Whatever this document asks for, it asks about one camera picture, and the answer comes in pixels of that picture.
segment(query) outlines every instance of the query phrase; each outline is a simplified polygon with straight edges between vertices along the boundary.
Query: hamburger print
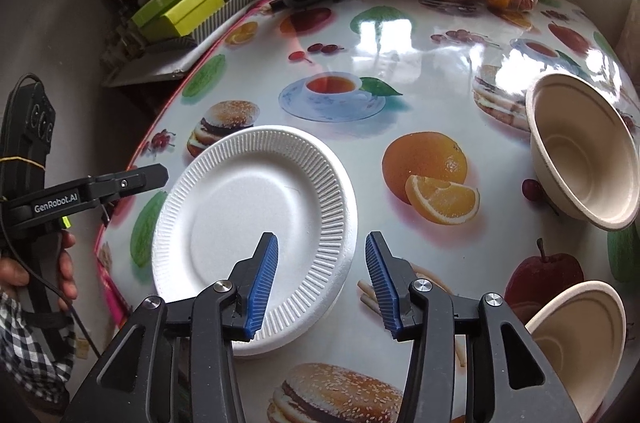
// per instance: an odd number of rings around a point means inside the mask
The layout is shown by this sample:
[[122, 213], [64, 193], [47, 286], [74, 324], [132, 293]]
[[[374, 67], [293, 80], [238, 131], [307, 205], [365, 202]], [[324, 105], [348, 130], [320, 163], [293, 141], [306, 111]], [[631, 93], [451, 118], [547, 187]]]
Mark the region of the hamburger print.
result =
[[364, 374], [328, 365], [297, 365], [273, 392], [269, 423], [395, 423], [402, 392]]
[[193, 129], [187, 151], [193, 157], [224, 136], [254, 126], [260, 109], [255, 103], [239, 99], [221, 101], [207, 112]]

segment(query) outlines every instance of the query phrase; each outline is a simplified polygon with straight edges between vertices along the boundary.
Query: bowl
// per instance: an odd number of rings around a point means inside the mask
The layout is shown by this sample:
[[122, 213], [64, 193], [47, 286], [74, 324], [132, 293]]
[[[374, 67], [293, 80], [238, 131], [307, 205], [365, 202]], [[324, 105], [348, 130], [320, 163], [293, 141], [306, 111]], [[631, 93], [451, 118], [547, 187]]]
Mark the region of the bowl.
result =
[[551, 300], [526, 327], [587, 422], [620, 366], [626, 335], [620, 296], [604, 282], [581, 282]]
[[547, 72], [527, 91], [533, 168], [567, 215], [623, 229], [640, 206], [638, 151], [622, 118], [589, 83]]

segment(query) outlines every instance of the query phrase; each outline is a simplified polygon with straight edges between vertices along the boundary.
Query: screw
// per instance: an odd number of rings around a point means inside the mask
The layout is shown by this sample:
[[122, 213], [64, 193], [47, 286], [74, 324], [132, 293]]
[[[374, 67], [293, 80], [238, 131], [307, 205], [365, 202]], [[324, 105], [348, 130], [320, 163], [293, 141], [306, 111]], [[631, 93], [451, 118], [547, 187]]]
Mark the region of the screw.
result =
[[497, 293], [487, 293], [484, 296], [484, 301], [494, 308], [502, 305], [502, 297]]
[[142, 300], [142, 307], [145, 309], [156, 309], [160, 305], [160, 302], [162, 302], [162, 298], [151, 295]]
[[431, 288], [433, 288], [433, 284], [426, 278], [418, 278], [417, 280], [414, 280], [414, 288], [416, 288], [418, 291], [427, 292], [431, 291]]
[[230, 280], [219, 280], [215, 284], [213, 284], [213, 289], [218, 293], [226, 293], [231, 289], [234, 285], [231, 284]]

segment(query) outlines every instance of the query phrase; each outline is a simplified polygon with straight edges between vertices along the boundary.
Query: floor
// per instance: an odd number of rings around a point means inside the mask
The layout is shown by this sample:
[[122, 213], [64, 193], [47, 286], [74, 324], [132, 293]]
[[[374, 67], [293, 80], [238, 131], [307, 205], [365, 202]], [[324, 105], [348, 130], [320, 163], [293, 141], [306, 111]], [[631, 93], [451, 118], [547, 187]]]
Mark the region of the floor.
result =
[[[57, 118], [48, 185], [121, 170], [146, 129], [143, 115], [119, 92], [100, 87], [98, 57], [110, 16], [99, 0], [0, 0], [0, 102], [31, 71], [43, 80]], [[102, 347], [111, 320], [95, 273], [92, 249], [100, 213], [71, 219], [78, 243], [71, 250], [80, 292], [76, 308]], [[78, 359], [69, 390], [75, 393], [95, 358]]]

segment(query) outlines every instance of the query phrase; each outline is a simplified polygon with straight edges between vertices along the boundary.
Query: black and white checkered fabric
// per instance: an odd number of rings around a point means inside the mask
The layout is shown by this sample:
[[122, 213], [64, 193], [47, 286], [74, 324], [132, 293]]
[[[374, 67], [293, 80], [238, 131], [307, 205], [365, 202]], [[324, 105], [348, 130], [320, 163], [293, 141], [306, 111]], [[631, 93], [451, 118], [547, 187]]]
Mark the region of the black and white checkered fabric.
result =
[[[74, 320], [68, 316], [66, 341], [76, 348]], [[60, 361], [51, 361], [22, 316], [20, 304], [0, 291], [0, 367], [13, 376], [27, 392], [44, 401], [59, 403], [65, 383], [71, 377], [74, 352]]]

